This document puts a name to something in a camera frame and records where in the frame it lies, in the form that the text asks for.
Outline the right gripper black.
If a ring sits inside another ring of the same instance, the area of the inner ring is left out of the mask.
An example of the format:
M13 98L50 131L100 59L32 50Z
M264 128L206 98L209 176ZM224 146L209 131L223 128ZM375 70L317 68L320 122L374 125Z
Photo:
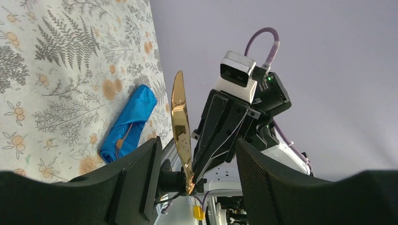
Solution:
M277 144L273 118L291 107L289 95L274 72L255 71L257 87L252 104L222 91L211 90L201 116L193 159L193 182L236 153L241 138L257 149Z

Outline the blue cloth napkin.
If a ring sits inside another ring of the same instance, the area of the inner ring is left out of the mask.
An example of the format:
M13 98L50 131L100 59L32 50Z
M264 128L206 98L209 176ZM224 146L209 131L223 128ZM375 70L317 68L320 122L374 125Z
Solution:
M99 154L107 164L138 147L141 133L156 105L157 99L148 86L142 84L135 89L100 148Z

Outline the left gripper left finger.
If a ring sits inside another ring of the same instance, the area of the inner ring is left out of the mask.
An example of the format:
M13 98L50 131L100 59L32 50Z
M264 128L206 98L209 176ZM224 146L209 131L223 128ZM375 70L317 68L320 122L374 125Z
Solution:
M0 173L3 225L152 225L162 144L130 154L69 182L43 183Z

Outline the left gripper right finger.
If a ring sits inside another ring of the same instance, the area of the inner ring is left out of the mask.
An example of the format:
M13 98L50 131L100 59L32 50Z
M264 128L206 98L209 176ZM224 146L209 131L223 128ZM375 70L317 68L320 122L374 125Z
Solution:
M364 171L332 182L298 172L236 141L251 225L395 225L397 171Z

